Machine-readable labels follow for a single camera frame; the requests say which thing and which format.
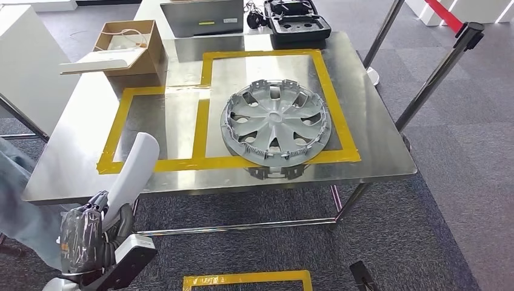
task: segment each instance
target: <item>yellow tape marking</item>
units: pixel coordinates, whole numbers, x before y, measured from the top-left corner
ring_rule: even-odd
[[[212,68],[215,59],[223,58],[248,58],[254,56],[291,56],[309,55],[312,58],[327,107],[342,150],[324,150],[316,155],[306,164],[321,164],[330,162],[358,162],[361,160],[358,150],[353,142],[352,135],[344,118],[337,94],[330,80],[330,75],[319,50],[273,50],[255,52],[207,52],[203,55],[202,75],[198,85],[178,85],[168,87],[140,87],[126,88],[123,91],[111,131],[107,138],[97,169],[100,174],[119,173],[123,167],[123,162],[113,162],[114,154],[118,146],[125,120],[129,113],[130,104],[136,95],[160,95],[165,91],[177,89],[208,89],[212,84]],[[209,169],[229,169],[229,168],[248,168],[259,167],[241,156],[218,156],[206,157],[207,147],[207,128],[209,124],[209,105],[208,99],[198,101],[198,111],[196,115],[195,138],[193,142],[193,155],[190,159],[166,159],[159,160],[155,165],[155,172],[172,172],[183,170],[209,170]]]
[[[185,276],[182,291],[192,291],[193,287],[240,283],[263,283],[278,281],[302,281],[304,291],[312,291],[310,273],[307,270],[240,273],[228,275]]]

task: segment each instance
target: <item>person's leg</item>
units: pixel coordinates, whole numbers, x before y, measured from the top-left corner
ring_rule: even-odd
[[[60,269],[56,239],[61,212],[66,209],[60,205],[35,206],[21,200],[33,168],[30,158],[0,139],[0,232],[33,249],[49,266]]]

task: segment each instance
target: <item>white desk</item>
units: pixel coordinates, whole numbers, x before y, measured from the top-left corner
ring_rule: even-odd
[[[161,3],[167,3],[170,0],[142,0],[141,5],[139,5],[138,12],[134,17],[134,20],[155,20],[157,23],[157,28],[159,29],[159,33],[161,34],[162,39],[175,39],[176,37],[173,35],[172,29],[166,20],[162,10]],[[262,3],[264,0],[254,0],[256,5],[260,5],[259,8],[262,9]],[[271,34],[271,30],[268,27],[259,27],[258,29],[251,29],[246,24],[246,16],[243,17],[243,33],[232,33],[230,35],[258,35],[258,34]],[[196,38],[201,37],[209,37],[209,36],[195,36]]]
[[[0,93],[51,135],[80,76],[59,74],[70,60],[30,5],[0,9],[0,56]]]

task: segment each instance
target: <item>table surface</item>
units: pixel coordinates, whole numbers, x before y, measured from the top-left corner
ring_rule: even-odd
[[[168,54],[165,93],[133,98],[114,161],[126,159],[139,131],[156,137],[161,146],[160,159],[190,158],[201,98],[210,99],[206,156],[230,155],[221,139],[221,110],[232,93],[258,79],[292,79],[324,98],[313,60],[307,55],[216,59],[207,97],[199,90],[171,87],[198,84],[204,52],[271,51],[269,35],[163,40],[163,44]],[[291,171],[238,168],[158,172],[152,175],[141,196],[386,181],[416,173],[416,165],[348,36],[332,33],[320,49],[360,162],[301,165]],[[156,78],[148,76],[108,80],[103,73],[83,74],[22,199],[36,204],[82,201],[99,190],[109,189],[116,175],[99,175],[96,163],[118,110],[122,89],[158,84]],[[327,149],[340,149],[337,137],[331,136]]]

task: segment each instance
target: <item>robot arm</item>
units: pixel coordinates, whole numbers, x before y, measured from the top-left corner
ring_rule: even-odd
[[[132,234],[131,204],[152,175],[159,145],[138,133],[110,192],[67,212],[61,226],[62,276],[43,291],[107,290],[130,285],[157,250],[151,238]]]

